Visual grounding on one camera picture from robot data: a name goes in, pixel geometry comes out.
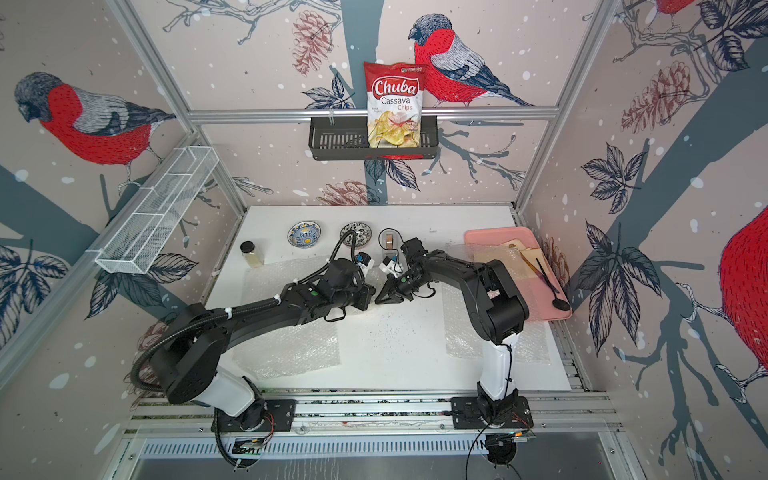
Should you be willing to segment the pink floral leaf bowl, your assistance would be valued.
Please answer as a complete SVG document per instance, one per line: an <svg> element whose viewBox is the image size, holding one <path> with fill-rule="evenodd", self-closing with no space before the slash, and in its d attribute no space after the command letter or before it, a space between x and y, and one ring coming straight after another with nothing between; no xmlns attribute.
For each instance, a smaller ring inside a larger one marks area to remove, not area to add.
<svg viewBox="0 0 768 480"><path fill-rule="evenodd" d="M365 222L350 222L344 225L340 232L339 237L343 239L343 244L346 246L352 245L352 235L348 235L348 232L355 232L355 247L362 248L367 245L373 236L372 228Z"/></svg>

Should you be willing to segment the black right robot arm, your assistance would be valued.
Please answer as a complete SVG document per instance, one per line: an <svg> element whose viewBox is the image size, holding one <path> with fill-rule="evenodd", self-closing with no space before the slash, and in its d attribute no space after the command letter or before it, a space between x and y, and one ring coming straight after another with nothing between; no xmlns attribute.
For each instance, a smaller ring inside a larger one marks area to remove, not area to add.
<svg viewBox="0 0 768 480"><path fill-rule="evenodd" d="M375 303L411 301L421 287L434 283L460 291L471 327L484 341L478 409L484 421L501 422L518 404L513 378L515 353L518 336L530 315L522 293L499 260L470 262L434 250L411 256L408 262L405 273L387 277Z"/></svg>

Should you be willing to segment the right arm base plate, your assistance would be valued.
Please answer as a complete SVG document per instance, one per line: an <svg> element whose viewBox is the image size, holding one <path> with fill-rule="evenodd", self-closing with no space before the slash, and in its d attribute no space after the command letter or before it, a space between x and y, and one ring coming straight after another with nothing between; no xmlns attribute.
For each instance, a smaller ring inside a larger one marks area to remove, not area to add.
<svg viewBox="0 0 768 480"><path fill-rule="evenodd" d="M534 426L528 399L510 395L503 400L452 397L450 412L456 430L490 428L531 430Z"/></svg>

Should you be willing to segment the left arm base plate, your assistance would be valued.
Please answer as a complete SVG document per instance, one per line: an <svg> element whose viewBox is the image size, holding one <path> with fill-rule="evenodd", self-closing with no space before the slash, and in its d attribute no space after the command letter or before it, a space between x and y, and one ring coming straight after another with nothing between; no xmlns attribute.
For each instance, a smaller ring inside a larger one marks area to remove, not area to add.
<svg viewBox="0 0 768 480"><path fill-rule="evenodd" d="M215 409L214 420L220 433L289 432L296 406L294 399L257 400L237 417Z"/></svg>

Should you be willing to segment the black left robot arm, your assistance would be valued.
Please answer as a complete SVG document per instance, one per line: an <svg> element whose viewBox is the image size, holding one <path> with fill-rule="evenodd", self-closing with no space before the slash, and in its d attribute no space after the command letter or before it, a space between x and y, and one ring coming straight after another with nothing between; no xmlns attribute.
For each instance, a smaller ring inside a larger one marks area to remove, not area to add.
<svg viewBox="0 0 768 480"><path fill-rule="evenodd" d="M252 381L227 373L220 358L231 348L276 330L318 319L342 320L329 314L339 309L365 311L375 288L360 280L334 287L326 280L289 283L278 297L226 309L188 308L185 323L169 328L139 355L130 371L131 383L159 392L171 404L198 402L236 418L257 408L259 392Z"/></svg>

